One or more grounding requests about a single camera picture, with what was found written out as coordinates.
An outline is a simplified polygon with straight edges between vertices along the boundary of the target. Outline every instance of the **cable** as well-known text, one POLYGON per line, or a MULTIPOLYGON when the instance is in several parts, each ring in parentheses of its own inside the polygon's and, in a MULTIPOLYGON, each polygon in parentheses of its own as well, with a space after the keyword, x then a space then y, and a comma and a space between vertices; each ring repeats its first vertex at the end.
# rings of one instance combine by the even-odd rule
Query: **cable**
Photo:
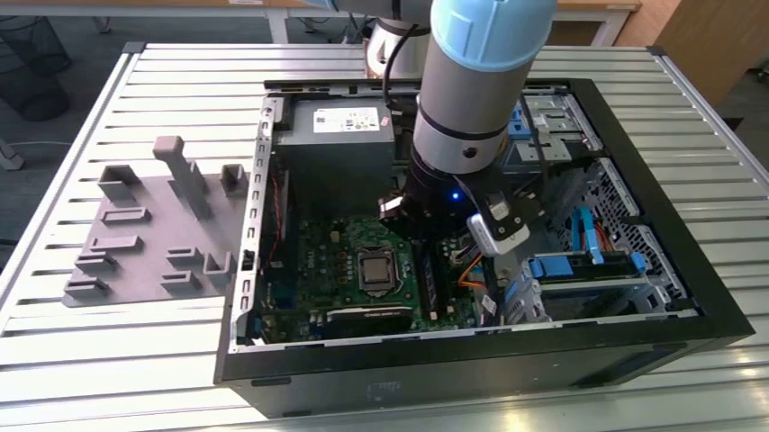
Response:
POLYGON ((479 254, 476 256, 476 258, 473 259, 473 262, 470 263, 470 266, 468 266, 468 269, 462 272, 462 276, 460 276, 460 280, 458 283, 462 284, 462 282, 465 282, 465 279, 468 279, 468 275, 470 274, 470 271, 473 270, 473 267, 476 267, 476 265, 479 264, 479 261, 481 261, 481 258, 484 257, 483 254, 479 254))
POLYGON ((605 250, 615 251, 615 246, 612 246, 612 242, 609 241, 609 237, 604 232, 604 228, 599 223, 595 224, 596 231, 599 231, 599 237, 601 238, 601 243, 604 244, 605 250))
POLYGON ((524 96, 524 93, 521 93, 521 107, 524 109, 527 123, 529 123, 529 131, 532 131, 532 140, 535 141, 535 148, 537 149, 537 157, 540 158, 543 183, 547 185, 548 181, 551 180, 551 173, 548 172, 548 161, 545 159, 545 151, 543 150, 543 142, 540 141, 540 129, 535 124, 535 117, 532 117, 532 111, 529 110, 529 104, 527 103, 527 97, 524 96))
POLYGON ((462 282, 462 283, 460 283, 460 285, 461 285, 461 286, 468 286, 468 287, 470 287, 470 288, 484 288, 484 289, 487 289, 487 286, 485 286, 483 283, 480 283, 480 282, 462 282))
POLYGON ((353 42, 358 41, 358 37, 364 37, 364 30, 366 27, 377 20, 377 18, 368 18, 369 15, 364 15, 364 24, 361 25, 361 29, 358 29, 358 33, 353 37, 353 42))
POLYGON ((300 20, 300 22, 305 25, 305 28, 306 28, 305 33, 320 33, 321 32, 316 27, 313 27, 310 24, 308 24, 308 21, 305 21, 305 18, 297 18, 297 20, 300 20))
POLYGON ((26 142, 11 142, 9 143, 9 146, 33 146, 37 144, 54 144, 57 146, 71 146, 73 143, 71 142, 63 142, 63 141, 26 141, 26 142))
POLYGON ((356 29, 356 34, 358 34, 358 22, 356 21, 356 18, 353 17, 352 13, 349 13, 348 16, 350 17, 350 24, 353 25, 353 28, 356 29))
POLYGON ((489 320, 484 319, 485 326, 496 326, 500 322, 500 309, 503 304, 503 290, 500 289, 500 282, 497 280, 497 270, 495 269, 495 258, 485 256, 481 260, 481 268, 484 268, 484 279, 487 280, 487 295, 499 305, 489 320))
POLYGON ((276 230, 276 241, 273 241, 273 249, 270 250, 270 256, 268 258, 268 266, 273 262, 273 258, 276 257, 276 251, 278 250, 278 243, 281 242, 281 233, 284 231, 284 225, 281 222, 281 201, 278 199, 278 179, 276 178, 276 174, 270 176, 273 181, 273 201, 276 205, 276 223, 278 224, 278 229, 276 230))
POLYGON ((401 40, 398 40, 396 48, 393 49, 393 53, 390 54, 390 59, 388 60, 388 66, 385 67, 385 75, 382 76, 382 97, 385 98, 385 105, 392 110, 396 109, 396 104, 390 99, 390 73, 393 71, 393 65, 396 64, 396 58, 398 57, 398 53, 401 52, 404 45, 409 41, 412 33, 414 33, 414 30, 417 30, 417 27, 418 25, 414 24, 409 29, 409 31, 406 32, 406 34, 404 35, 404 37, 401 38, 401 40))

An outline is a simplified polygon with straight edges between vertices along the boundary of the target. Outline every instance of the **aluminum slotted table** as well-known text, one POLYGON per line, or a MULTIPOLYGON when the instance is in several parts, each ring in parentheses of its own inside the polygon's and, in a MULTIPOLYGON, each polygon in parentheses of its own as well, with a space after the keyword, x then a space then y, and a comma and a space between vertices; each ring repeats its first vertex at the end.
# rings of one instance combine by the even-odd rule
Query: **aluminum slotted table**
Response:
POLYGON ((364 77, 364 51, 153 44, 135 51, 118 61, 0 277, 2 430, 767 430, 769 175, 667 57, 548 48, 532 77, 596 81, 758 335, 603 391, 260 423, 260 412, 211 385, 224 297, 82 309, 59 299, 103 196, 103 167, 167 175, 151 154, 159 135, 185 137, 203 174, 249 166, 262 82, 364 77))

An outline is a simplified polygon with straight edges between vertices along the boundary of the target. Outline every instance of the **floor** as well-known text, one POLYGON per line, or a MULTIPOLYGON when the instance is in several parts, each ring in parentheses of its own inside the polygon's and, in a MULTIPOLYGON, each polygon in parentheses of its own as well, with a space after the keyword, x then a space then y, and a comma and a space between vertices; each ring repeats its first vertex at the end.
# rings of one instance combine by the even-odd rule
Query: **floor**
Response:
MULTIPOLYGON (((73 67, 58 76, 70 94, 71 108, 53 121, 27 122, 0 103, 0 131, 7 142, 73 142, 127 41, 272 42, 268 21, 261 18, 115 18, 109 34, 98 33, 87 17, 53 18, 51 21, 74 60, 73 67)), ((292 42, 325 43, 329 38, 342 35, 345 25, 346 20, 332 19, 317 24, 322 32, 310 34, 298 20, 290 20, 292 42)), ((759 83, 754 75, 747 75, 717 110, 725 117, 744 118, 738 134, 768 165, 769 84, 759 83)), ((0 170, 0 239, 19 239, 67 153, 67 146, 26 145, 19 146, 18 151, 27 160, 25 170, 0 170)), ((0 268, 11 252, 11 247, 0 246, 0 268)))

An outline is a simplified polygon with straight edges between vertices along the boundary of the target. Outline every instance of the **black cable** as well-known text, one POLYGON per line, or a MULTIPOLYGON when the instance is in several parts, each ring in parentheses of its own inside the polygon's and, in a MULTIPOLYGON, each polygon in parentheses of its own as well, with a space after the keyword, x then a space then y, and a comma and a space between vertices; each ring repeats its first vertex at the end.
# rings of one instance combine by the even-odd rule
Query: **black cable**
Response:
POLYGON ((350 24, 353 25, 353 28, 356 29, 356 33, 358 33, 358 22, 356 21, 356 18, 353 17, 352 13, 349 13, 348 16, 350 17, 350 24))
POLYGON ((368 18, 368 17, 369 17, 369 15, 364 15, 364 24, 361 24, 361 28, 358 29, 358 32, 353 36, 353 39, 352 39, 353 43, 356 43, 358 41, 358 37, 364 36, 364 30, 377 20, 377 18, 368 18))
POLYGON ((390 54, 390 59, 388 60, 388 66, 385 67, 385 75, 382 76, 382 97, 385 99, 385 105, 392 110, 396 109, 396 103, 390 99, 390 73, 393 71, 393 64, 396 64, 396 58, 398 57, 398 53, 401 52, 404 45, 409 41, 412 33, 414 33, 414 30, 417 30, 417 27, 418 25, 414 24, 409 29, 409 31, 406 32, 406 34, 404 35, 404 37, 401 38, 401 40, 398 40, 396 48, 393 49, 393 53, 390 54))
POLYGON ((543 150, 543 142, 540 141, 540 129, 535 124, 535 118, 532 117, 532 111, 529 110, 529 104, 527 103, 527 97, 521 93, 521 108, 524 109, 524 116, 527 117, 527 123, 529 123, 529 131, 532 132, 532 140, 535 141, 535 148, 537 149, 537 157, 540 158, 540 167, 543 168, 543 184, 547 185, 551 180, 551 173, 548 168, 548 161, 545 159, 545 151, 543 150))
POLYGON ((306 27, 305 33, 320 33, 321 32, 316 27, 313 27, 310 24, 308 24, 308 21, 305 21, 305 18, 297 18, 297 20, 300 20, 300 22, 306 27))
POLYGON ((497 326, 500 324, 500 309, 503 309, 503 296, 500 294, 500 281, 497 279, 497 270, 495 269, 495 258, 485 256, 481 258, 481 268, 484 269, 484 279, 487 281, 487 293, 489 298, 497 304, 495 315, 488 314, 484 319, 484 327, 497 326))

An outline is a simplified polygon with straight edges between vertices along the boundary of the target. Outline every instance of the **sticker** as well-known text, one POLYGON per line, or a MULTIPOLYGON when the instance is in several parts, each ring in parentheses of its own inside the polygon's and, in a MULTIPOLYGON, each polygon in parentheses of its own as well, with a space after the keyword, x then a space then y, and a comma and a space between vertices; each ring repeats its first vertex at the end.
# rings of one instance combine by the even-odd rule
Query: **sticker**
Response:
POLYGON ((380 130, 380 112, 369 108, 332 108, 317 110, 313 118, 316 133, 376 132, 380 130))
POLYGON ((487 309, 492 315, 497 315, 497 303, 492 300, 492 297, 485 295, 481 304, 484 304, 484 309, 487 309))
POLYGON ((537 126, 548 126, 548 120, 545 120, 545 115, 537 115, 535 117, 535 124, 537 126))

